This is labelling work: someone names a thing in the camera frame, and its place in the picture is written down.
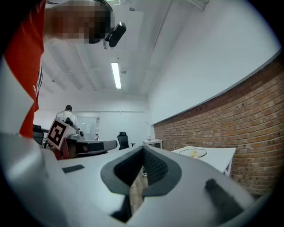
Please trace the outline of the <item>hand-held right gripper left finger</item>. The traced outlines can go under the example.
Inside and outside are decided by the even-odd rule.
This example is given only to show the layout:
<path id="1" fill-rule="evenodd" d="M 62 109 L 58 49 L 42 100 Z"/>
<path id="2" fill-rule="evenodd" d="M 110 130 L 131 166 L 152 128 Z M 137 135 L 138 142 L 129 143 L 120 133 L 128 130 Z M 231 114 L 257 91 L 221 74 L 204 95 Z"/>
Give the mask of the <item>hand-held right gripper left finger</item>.
<path id="1" fill-rule="evenodd" d="M 0 168 L 13 196 L 40 226 L 141 227 L 136 216 L 123 222 L 105 213 L 83 192 L 86 184 L 70 180 L 51 150 L 19 134 L 0 136 Z"/>

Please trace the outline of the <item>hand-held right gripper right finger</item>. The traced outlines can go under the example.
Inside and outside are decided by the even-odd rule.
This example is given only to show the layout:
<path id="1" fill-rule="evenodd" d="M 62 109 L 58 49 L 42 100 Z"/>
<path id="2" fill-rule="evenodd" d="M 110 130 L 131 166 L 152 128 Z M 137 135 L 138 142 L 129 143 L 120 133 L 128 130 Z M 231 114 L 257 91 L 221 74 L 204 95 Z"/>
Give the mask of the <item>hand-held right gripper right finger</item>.
<path id="1" fill-rule="evenodd" d="M 217 227 L 253 203 L 253 197 L 211 165 L 144 147 L 148 187 L 130 219 L 133 227 Z"/>

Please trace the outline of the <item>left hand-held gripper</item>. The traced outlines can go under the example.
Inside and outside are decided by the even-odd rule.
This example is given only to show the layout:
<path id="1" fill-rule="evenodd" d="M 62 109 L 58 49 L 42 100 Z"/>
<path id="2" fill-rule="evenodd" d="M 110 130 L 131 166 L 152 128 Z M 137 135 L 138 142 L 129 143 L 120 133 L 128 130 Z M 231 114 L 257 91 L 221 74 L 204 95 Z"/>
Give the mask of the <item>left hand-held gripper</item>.
<path id="1" fill-rule="evenodd" d="M 82 131 L 58 118 L 54 119 L 48 131 L 47 142 L 55 148 L 53 152 L 57 160 L 105 154 L 118 146 L 116 140 L 85 141 Z"/>

